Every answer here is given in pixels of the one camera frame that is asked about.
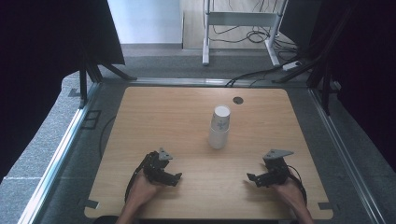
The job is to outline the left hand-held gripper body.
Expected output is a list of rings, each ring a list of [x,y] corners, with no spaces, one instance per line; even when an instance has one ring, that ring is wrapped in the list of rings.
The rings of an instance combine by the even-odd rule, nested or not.
[[[152,151],[148,154],[148,162],[144,165],[144,174],[149,182],[162,183],[163,180],[169,179],[165,167],[173,157],[162,147],[158,151]]]

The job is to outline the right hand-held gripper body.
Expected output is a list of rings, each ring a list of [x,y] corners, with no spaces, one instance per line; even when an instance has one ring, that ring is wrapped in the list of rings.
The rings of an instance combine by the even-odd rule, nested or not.
[[[270,185],[283,184],[290,174],[288,165],[284,158],[292,155],[293,152],[283,149],[271,149],[262,158],[267,168],[269,178],[266,180]]]

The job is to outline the white paper cup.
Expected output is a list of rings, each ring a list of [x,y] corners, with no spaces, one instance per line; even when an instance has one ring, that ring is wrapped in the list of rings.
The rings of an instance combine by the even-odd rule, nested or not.
[[[214,109],[211,128],[219,133],[224,133],[230,126],[231,109],[227,105],[217,105]]]
[[[214,149],[224,148],[227,144],[228,135],[229,131],[220,133],[211,129],[208,136],[208,144]]]

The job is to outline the person's right hand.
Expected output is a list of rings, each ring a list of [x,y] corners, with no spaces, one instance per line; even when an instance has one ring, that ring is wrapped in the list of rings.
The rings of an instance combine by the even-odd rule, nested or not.
[[[304,196],[297,183],[292,179],[288,178],[280,185],[271,185],[271,188],[276,192],[281,201],[287,204],[290,208],[305,206]]]

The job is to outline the person's left hand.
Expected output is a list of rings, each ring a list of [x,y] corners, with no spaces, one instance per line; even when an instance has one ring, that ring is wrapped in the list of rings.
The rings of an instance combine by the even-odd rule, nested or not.
[[[163,185],[150,183],[145,174],[140,171],[130,188],[125,205],[128,209],[137,209],[150,201],[162,188]]]

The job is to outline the black tape square outline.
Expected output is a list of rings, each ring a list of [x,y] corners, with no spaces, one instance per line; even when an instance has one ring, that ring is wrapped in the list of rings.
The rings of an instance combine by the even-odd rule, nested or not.
[[[82,121],[82,130],[94,130],[99,122],[101,110],[89,110]]]

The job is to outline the white power strip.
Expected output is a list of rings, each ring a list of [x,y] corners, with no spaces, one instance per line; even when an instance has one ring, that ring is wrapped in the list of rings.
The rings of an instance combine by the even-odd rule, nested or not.
[[[295,69],[295,68],[297,68],[298,66],[301,66],[301,65],[302,65],[302,63],[300,61],[294,61],[294,62],[291,62],[291,63],[284,64],[282,66],[282,69],[284,71],[289,71],[289,70]]]

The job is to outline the black tripod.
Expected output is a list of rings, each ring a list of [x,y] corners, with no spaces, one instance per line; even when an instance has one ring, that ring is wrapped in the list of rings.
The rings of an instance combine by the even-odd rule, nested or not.
[[[93,83],[100,83],[103,79],[102,73],[99,69],[100,65],[124,80],[136,80],[136,77],[127,75],[113,64],[107,63],[98,57],[92,58],[86,52],[83,52],[81,56],[80,68],[78,71],[80,83],[80,108],[84,108],[89,101],[87,77],[89,77]]]

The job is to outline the black metal stand legs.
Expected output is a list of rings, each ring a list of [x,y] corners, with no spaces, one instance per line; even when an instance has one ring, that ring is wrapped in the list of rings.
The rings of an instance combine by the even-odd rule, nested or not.
[[[308,88],[315,88],[319,82],[322,82],[321,107],[327,115],[330,115],[329,97],[331,92],[331,75],[328,73],[330,64],[329,58],[338,39],[346,27],[348,20],[350,19],[353,9],[354,7],[352,5],[347,4],[345,7],[343,7],[343,10],[339,12],[338,16],[332,21],[331,27],[325,32],[326,37],[322,37],[319,40],[323,47],[320,49],[318,55],[314,59],[304,64],[296,71],[291,72],[289,75],[274,80],[274,83],[286,83],[289,80],[299,76],[301,73],[312,69],[312,73],[308,77],[306,85]]]

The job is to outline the dark curtain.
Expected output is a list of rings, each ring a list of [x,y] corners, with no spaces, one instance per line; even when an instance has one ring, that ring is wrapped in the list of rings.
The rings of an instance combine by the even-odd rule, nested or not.
[[[396,0],[322,0],[318,30],[347,7],[329,57],[338,99],[396,172]]]
[[[0,0],[0,182],[83,60],[124,63],[108,0]]]

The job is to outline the white metal stand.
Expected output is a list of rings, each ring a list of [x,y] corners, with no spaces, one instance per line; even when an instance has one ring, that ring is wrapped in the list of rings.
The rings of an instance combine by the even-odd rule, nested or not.
[[[277,13],[267,12],[219,12],[210,9],[211,0],[204,0],[205,36],[203,41],[203,65],[209,65],[209,26],[256,26],[270,28],[270,36],[264,41],[273,66],[280,66],[274,50],[276,34],[289,0],[283,0]]]

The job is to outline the aluminium frame rail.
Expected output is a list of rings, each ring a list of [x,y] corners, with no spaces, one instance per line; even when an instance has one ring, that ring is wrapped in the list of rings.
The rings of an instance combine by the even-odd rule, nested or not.
[[[318,111],[318,114],[332,139],[332,143],[338,153],[341,163],[343,163],[346,173],[348,174],[354,189],[356,190],[361,203],[371,220],[372,224],[387,224],[384,216],[375,200],[373,193],[369,190],[363,175],[358,169],[356,163],[352,160],[352,157],[348,151],[348,148],[338,132],[335,124],[332,121],[330,115],[328,115],[321,106],[321,100],[319,94],[312,89],[308,90],[310,97],[313,99],[314,105]]]
[[[252,80],[219,78],[159,78],[159,77],[139,77],[130,81],[131,85],[140,86],[179,86],[179,87],[216,87],[216,88],[305,88],[304,82],[288,81],[286,83],[276,83],[273,80]]]
[[[25,206],[17,224],[34,224],[35,218],[50,193],[50,189],[55,182],[56,176],[61,170],[64,160],[99,88],[99,83],[93,83],[89,88],[87,103],[76,111],[74,117],[69,123],[60,144],[55,150],[44,174],[40,177],[40,181],[38,182],[28,204]]]

